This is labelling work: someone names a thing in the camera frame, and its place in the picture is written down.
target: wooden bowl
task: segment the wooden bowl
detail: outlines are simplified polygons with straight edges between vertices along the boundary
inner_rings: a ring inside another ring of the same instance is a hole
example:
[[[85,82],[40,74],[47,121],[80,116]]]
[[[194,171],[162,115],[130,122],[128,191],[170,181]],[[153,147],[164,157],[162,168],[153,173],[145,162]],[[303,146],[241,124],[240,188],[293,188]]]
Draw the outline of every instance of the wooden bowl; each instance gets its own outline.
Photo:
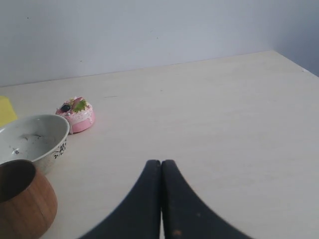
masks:
[[[53,188],[32,162],[0,165],[1,239],[38,239],[53,223],[56,211]]]

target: bowl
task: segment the bowl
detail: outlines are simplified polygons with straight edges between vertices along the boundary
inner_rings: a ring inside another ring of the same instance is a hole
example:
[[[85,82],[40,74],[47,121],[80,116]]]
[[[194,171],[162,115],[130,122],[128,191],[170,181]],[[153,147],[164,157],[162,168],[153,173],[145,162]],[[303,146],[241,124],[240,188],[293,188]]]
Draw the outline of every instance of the bowl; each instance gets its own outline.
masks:
[[[38,239],[57,212],[54,190],[32,162],[0,165],[0,238]]]
[[[48,173],[66,149],[69,129],[68,121],[58,115],[30,116],[6,124],[0,128],[0,164],[26,159]]]

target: white wall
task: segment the white wall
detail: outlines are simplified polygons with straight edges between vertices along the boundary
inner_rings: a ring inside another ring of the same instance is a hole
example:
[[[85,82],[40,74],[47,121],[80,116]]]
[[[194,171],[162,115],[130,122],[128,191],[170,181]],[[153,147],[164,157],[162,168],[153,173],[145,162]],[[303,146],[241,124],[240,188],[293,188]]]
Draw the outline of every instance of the white wall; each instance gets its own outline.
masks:
[[[318,0],[5,0],[0,86],[276,49],[319,73]]]

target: green leaf decoration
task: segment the green leaf decoration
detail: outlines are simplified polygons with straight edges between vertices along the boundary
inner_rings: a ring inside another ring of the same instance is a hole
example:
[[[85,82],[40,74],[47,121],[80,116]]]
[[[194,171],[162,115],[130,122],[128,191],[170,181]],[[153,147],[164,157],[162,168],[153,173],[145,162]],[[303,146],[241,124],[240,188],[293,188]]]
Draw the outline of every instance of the green leaf decoration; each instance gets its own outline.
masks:
[[[86,100],[81,100],[76,106],[74,106],[73,111],[75,113],[78,113],[80,111],[85,110],[86,107],[87,107]]]

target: yellow object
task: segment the yellow object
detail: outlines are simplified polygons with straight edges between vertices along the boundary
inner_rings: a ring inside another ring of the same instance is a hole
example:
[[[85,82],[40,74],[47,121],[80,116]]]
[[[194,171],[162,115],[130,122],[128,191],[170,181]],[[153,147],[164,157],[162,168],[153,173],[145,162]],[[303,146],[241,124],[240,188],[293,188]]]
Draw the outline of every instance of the yellow object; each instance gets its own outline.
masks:
[[[0,127],[16,119],[16,114],[9,99],[5,96],[0,96]]]

